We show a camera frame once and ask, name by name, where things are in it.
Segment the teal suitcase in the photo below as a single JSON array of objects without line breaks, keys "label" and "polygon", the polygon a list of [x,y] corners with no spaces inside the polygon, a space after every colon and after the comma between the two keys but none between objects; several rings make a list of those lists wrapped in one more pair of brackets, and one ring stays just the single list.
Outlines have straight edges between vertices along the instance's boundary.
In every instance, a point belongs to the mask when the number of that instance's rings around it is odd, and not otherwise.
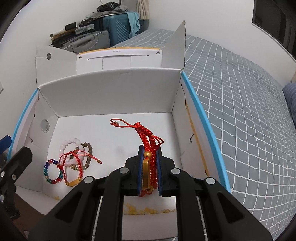
[{"label": "teal suitcase", "polygon": [[126,13],[104,16],[101,24],[102,29],[109,33],[111,46],[130,39],[130,23]]}]

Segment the beige left curtain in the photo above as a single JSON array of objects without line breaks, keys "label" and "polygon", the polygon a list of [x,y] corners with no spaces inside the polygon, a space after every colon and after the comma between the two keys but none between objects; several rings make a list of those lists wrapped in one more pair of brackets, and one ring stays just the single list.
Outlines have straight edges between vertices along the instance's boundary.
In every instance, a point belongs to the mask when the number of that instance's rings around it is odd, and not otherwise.
[{"label": "beige left curtain", "polygon": [[149,20],[151,17],[149,11],[149,1],[137,0],[137,12],[139,13],[140,20]]}]

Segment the grey suitcase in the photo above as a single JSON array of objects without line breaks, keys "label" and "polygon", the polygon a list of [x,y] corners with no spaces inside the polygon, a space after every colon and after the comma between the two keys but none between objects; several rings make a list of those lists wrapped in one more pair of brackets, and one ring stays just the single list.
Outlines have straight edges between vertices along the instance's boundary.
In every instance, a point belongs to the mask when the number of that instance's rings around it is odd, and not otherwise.
[{"label": "grey suitcase", "polygon": [[60,49],[73,53],[82,53],[110,47],[108,31],[96,31],[75,37],[64,44]]}]

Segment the dark window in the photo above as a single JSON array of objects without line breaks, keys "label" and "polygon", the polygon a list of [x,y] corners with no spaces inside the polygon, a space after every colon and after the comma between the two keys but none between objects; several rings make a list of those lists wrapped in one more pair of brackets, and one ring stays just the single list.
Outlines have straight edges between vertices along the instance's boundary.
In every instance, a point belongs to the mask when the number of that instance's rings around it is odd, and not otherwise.
[{"label": "dark window", "polygon": [[295,58],[295,1],[255,0],[252,22]]}]

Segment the blue yellow cardboard box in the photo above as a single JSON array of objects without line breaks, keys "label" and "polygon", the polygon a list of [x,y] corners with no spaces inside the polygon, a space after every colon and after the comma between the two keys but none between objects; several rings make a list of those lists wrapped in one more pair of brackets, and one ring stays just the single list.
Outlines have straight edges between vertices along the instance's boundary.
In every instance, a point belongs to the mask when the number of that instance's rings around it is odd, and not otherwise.
[{"label": "blue yellow cardboard box", "polygon": [[84,178],[139,163],[139,194],[123,201],[121,240],[178,237],[176,198],[159,194],[157,150],[197,179],[229,181],[216,137],[185,67],[186,24],[162,48],[110,48],[80,54],[36,49],[37,88],[13,135],[9,160],[33,158],[15,186],[47,215]]}]

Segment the light blue cloth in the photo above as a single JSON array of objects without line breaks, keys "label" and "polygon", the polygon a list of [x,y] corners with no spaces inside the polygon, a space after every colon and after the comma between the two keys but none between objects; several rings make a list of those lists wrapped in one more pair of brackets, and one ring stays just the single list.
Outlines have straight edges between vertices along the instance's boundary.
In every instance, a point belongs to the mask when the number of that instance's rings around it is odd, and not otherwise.
[{"label": "light blue cloth", "polygon": [[137,32],[140,30],[139,13],[136,11],[132,11],[132,12],[126,12],[126,14],[130,24],[129,38],[132,38],[136,36]]}]

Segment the black headphones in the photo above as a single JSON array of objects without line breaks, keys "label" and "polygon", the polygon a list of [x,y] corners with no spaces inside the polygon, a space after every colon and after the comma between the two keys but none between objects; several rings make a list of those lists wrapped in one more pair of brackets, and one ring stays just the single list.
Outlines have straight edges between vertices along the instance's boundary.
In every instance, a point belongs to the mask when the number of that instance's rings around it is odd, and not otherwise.
[{"label": "black headphones", "polygon": [[128,11],[128,7],[125,5],[121,5],[120,3],[116,3],[116,2],[109,2],[109,3],[105,3],[100,5],[97,8],[97,12],[108,12],[108,13],[125,13]]}]

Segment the stacked black items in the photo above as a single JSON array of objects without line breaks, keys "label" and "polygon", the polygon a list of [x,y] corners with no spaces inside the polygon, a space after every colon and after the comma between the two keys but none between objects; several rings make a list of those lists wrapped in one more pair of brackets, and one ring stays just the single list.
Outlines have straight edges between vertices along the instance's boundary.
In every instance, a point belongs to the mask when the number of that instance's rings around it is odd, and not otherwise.
[{"label": "stacked black items", "polygon": [[64,29],[52,33],[50,35],[50,46],[60,48],[78,36],[95,32],[96,27],[94,23],[100,17],[101,15],[94,14],[79,22],[70,23],[66,25]]}]

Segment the grey checked bed sheet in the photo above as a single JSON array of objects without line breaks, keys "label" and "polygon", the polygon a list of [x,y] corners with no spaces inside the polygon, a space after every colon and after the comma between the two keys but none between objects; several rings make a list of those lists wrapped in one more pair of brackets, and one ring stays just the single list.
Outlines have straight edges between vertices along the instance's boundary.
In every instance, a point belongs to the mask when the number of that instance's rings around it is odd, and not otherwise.
[{"label": "grey checked bed sheet", "polygon": [[231,193],[279,238],[295,216],[295,125],[282,86],[247,58],[192,35],[184,72],[216,137]]}]

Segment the blue striped pillow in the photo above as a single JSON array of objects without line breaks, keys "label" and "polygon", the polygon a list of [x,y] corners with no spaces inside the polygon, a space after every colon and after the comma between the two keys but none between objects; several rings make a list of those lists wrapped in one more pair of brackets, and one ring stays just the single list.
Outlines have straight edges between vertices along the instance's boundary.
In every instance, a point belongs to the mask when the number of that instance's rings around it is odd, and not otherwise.
[{"label": "blue striped pillow", "polygon": [[296,126],[296,83],[288,83],[283,89],[288,109]]}]

